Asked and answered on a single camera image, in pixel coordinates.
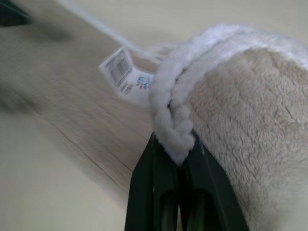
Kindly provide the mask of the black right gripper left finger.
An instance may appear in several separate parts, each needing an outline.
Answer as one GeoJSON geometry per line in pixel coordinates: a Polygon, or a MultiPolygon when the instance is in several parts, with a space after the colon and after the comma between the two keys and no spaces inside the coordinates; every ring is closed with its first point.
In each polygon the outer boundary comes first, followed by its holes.
{"type": "Polygon", "coordinates": [[[150,139],[131,176],[125,221],[127,231],[175,231],[178,219],[177,167],[150,139]]]}

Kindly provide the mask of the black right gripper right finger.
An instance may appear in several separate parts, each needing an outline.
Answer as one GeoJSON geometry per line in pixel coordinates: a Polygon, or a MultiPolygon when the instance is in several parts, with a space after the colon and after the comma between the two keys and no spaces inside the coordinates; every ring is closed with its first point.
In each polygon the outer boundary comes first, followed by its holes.
{"type": "Polygon", "coordinates": [[[192,135],[194,146],[178,169],[183,230],[247,231],[225,170],[197,133],[192,131],[192,135]]]}

